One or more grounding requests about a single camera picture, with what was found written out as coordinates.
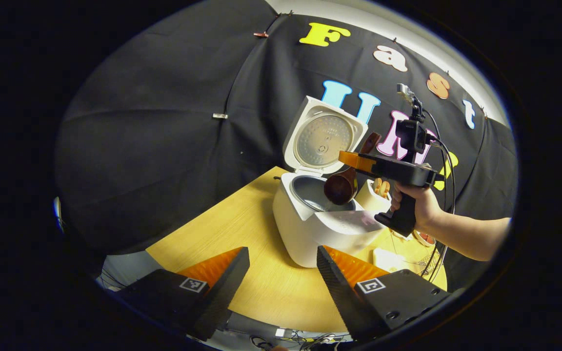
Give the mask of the clear plastic rice box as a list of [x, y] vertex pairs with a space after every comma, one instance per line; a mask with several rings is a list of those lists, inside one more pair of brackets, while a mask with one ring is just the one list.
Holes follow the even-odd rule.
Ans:
[[373, 245], [373, 264], [389, 273], [409, 270], [420, 274], [433, 251], [414, 238], [408, 241], [392, 235], [382, 235]]

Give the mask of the white rice cooker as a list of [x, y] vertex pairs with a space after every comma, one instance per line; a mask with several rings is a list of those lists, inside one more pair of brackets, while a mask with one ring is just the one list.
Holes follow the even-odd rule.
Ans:
[[368, 127], [340, 108], [305, 97], [283, 145], [290, 172], [281, 176], [272, 211], [281, 239], [292, 260], [303, 267], [317, 266], [317, 248], [326, 245], [357, 254], [385, 229], [375, 211], [356, 200], [344, 205], [328, 201], [327, 174], [343, 164], [340, 151], [353, 151]]

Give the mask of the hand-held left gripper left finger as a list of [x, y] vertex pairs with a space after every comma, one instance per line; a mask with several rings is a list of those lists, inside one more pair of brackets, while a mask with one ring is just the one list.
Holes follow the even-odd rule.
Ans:
[[156, 269], [116, 296], [155, 324], [206, 341], [228, 320], [249, 267], [248, 248], [241, 246], [178, 273]]

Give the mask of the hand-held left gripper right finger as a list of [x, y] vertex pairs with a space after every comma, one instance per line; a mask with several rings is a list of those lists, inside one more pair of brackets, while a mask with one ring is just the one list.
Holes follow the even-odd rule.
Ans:
[[389, 273], [327, 245], [317, 248], [317, 268], [356, 341], [396, 331], [450, 296], [408, 269]]

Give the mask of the black backdrop cloth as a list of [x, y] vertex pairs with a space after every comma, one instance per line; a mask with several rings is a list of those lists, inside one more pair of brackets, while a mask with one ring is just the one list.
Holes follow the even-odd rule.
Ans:
[[[55, 148], [67, 227], [96, 278], [272, 169], [305, 96], [329, 98], [397, 142], [408, 84], [452, 152], [455, 213], [511, 217], [518, 160], [492, 94], [459, 56], [390, 20], [320, 0], [202, 0], [136, 35], [73, 98]], [[258, 38], [253, 33], [268, 33]], [[212, 118], [213, 113], [228, 118]]]

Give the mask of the white toaster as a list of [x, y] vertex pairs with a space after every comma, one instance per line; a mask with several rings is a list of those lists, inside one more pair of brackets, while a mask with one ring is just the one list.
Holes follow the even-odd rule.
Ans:
[[392, 198], [390, 193], [380, 195], [380, 190], [375, 193], [373, 180], [368, 178], [361, 190], [357, 193], [355, 200], [367, 211], [387, 213], [391, 207]]

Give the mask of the brown wooden spoon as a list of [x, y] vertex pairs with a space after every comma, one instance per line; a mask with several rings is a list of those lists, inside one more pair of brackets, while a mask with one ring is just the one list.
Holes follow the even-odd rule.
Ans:
[[[361, 153], [369, 153], [381, 139], [378, 133], [371, 133], [361, 147]], [[326, 198], [335, 205], [344, 205], [350, 202], [357, 194], [357, 171], [348, 167], [341, 173], [332, 174], [326, 180], [323, 188]]]

